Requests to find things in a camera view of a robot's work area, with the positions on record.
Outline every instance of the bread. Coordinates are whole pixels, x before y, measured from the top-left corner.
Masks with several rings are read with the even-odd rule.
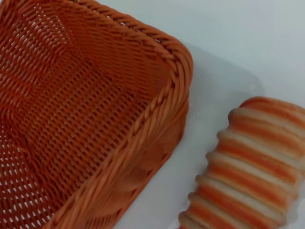
[[[305,174],[305,109],[255,97],[228,116],[180,229],[277,229]]]

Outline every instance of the white background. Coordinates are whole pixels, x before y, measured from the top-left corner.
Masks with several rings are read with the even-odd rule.
[[[253,95],[305,106],[304,0],[100,0],[181,40],[194,59],[185,137],[115,229],[175,229],[227,114]],[[305,225],[305,186],[285,229]]]

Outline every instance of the bread loaf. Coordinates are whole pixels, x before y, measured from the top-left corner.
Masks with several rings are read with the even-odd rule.
[[[305,109],[254,97],[233,109],[180,229],[277,229],[305,174]]]

